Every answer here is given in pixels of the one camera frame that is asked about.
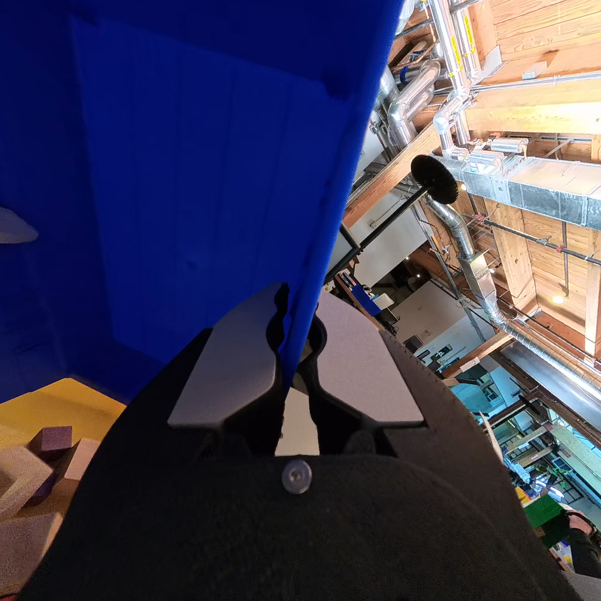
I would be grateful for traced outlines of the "yellow plastic box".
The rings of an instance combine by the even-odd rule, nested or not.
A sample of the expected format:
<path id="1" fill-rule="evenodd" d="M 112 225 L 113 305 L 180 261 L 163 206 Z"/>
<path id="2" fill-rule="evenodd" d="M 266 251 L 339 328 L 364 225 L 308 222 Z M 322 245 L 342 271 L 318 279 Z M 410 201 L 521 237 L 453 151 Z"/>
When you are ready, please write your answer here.
<path id="1" fill-rule="evenodd" d="M 72 426 L 72 443 L 101 442 L 125 404 L 71 379 L 1 404 L 1 449 L 26 447 L 43 427 Z"/>

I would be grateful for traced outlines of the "blue plastic box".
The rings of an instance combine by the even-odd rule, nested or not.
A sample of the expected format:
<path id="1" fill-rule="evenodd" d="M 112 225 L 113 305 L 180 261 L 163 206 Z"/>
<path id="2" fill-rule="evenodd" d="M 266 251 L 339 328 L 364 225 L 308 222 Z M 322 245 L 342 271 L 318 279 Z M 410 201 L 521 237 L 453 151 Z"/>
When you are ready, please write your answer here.
<path id="1" fill-rule="evenodd" d="M 290 287 L 304 347 L 401 1 L 1 1 L 1 402 L 129 402 Z"/>

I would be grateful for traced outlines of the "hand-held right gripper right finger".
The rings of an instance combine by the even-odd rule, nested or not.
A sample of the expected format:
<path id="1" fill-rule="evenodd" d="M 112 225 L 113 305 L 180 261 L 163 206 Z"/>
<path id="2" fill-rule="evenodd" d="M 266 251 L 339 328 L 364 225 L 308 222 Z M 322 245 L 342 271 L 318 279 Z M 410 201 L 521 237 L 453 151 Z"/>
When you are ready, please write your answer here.
<path id="1" fill-rule="evenodd" d="M 317 428 L 424 424 L 382 331 L 356 308 L 322 291 L 308 345 L 298 373 Z"/>

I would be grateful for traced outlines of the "black-framed whiteboard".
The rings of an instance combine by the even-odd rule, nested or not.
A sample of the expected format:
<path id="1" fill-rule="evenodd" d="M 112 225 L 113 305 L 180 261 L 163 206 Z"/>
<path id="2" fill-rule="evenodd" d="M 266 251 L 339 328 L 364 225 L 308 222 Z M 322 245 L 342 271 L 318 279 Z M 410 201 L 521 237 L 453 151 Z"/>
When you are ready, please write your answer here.
<path id="1" fill-rule="evenodd" d="M 327 267 L 325 283 L 328 283 L 337 273 L 343 270 L 357 256 L 359 251 L 360 244 L 357 243 L 350 230 L 342 223 Z"/>

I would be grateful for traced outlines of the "silver spiral duct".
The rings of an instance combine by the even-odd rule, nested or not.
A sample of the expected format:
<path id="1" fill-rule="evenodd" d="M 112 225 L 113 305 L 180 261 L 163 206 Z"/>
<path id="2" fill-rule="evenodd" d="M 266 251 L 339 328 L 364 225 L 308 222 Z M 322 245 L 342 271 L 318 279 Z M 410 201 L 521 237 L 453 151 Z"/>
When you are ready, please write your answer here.
<path id="1" fill-rule="evenodd" d="M 600 372 L 585 364 L 548 337 L 519 320 L 510 320 L 499 308 L 496 286 L 483 253 L 478 254 L 466 222 L 451 205 L 436 202 L 426 195 L 433 213 L 443 221 L 455 238 L 458 260 L 470 290 L 494 325 L 512 336 L 515 341 L 552 366 L 574 385 L 600 399 Z"/>

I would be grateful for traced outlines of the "silver insulated pipes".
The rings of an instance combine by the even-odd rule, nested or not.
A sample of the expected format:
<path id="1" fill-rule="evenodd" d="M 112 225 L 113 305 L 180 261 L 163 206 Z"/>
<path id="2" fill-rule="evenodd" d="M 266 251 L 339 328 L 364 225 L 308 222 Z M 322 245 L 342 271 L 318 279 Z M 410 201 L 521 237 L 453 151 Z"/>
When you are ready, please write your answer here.
<path id="1" fill-rule="evenodd" d="M 465 160 L 470 141 L 465 109 L 470 101 L 470 80 L 464 68 L 461 45 L 448 1 L 429 1 L 433 23 L 447 66 L 452 91 L 433 118 L 446 158 Z"/>

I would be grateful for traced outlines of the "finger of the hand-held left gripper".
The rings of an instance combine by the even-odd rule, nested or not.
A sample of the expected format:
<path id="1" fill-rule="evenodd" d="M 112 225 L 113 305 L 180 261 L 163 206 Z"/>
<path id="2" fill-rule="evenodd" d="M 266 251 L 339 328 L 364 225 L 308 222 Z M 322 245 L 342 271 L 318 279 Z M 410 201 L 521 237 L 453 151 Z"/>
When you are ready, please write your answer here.
<path id="1" fill-rule="evenodd" d="M 1 207 L 1 244 L 28 244 L 38 237 L 33 226 L 12 210 Z"/>

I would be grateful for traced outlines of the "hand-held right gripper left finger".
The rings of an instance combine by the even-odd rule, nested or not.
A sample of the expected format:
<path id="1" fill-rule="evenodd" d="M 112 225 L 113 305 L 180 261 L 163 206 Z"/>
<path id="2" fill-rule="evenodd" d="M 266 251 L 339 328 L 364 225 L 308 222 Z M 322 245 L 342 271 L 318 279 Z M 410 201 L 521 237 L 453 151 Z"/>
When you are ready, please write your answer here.
<path id="1" fill-rule="evenodd" d="M 274 282 L 213 327 L 168 418 L 174 428 L 218 429 L 232 418 L 282 403 L 279 348 L 289 286 Z"/>

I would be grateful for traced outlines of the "green box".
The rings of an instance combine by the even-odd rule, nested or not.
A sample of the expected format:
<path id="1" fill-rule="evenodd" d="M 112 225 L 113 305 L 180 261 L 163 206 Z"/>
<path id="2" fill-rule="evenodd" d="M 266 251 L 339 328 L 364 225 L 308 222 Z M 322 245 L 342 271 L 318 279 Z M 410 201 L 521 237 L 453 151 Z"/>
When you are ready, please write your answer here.
<path id="1" fill-rule="evenodd" d="M 549 495 L 538 497 L 523 506 L 532 529 L 546 549 L 565 541 L 570 531 L 566 510 Z"/>

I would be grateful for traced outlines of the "blue storage bin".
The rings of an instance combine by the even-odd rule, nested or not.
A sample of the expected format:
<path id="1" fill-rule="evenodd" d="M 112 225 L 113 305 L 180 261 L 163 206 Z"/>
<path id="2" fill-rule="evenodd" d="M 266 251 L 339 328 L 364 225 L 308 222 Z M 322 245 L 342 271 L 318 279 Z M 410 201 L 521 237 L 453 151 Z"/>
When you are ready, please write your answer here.
<path id="1" fill-rule="evenodd" d="M 353 286 L 351 289 L 352 296 L 357 301 L 359 306 L 371 317 L 376 317 L 381 313 L 382 309 L 374 302 L 369 294 L 364 290 L 361 284 Z"/>

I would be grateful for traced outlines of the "round silver elbow duct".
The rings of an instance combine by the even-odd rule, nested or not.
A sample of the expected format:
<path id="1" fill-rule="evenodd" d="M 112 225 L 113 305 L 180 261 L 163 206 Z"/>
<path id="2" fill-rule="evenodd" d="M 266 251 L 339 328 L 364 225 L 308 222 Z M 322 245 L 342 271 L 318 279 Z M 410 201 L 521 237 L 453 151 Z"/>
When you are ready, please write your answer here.
<path id="1" fill-rule="evenodd" d="M 417 136 L 413 120 L 432 100 L 439 74 L 440 62 L 430 59 L 418 69 L 416 77 L 399 90 L 390 68 L 384 68 L 374 110 L 386 121 L 389 142 L 396 150 L 404 149 Z"/>

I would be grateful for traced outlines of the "rectangular silver air duct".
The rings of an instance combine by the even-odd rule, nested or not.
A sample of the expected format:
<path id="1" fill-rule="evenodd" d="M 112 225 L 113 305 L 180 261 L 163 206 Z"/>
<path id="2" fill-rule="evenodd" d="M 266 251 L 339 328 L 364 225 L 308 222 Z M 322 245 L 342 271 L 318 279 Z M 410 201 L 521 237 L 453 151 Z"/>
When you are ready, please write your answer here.
<path id="1" fill-rule="evenodd" d="M 473 195 L 600 231 L 598 163 L 511 156 L 495 167 L 439 160 Z"/>

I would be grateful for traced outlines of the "pile of wooden cubes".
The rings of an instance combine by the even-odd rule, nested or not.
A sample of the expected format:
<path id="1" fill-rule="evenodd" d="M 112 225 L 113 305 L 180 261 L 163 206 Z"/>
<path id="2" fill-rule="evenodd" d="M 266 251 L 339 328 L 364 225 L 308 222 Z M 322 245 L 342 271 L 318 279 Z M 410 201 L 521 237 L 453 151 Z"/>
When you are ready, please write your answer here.
<path id="1" fill-rule="evenodd" d="M 72 443 L 71 426 L 44 427 L 1 450 L 1 599 L 18 594 L 48 551 L 100 446 Z"/>

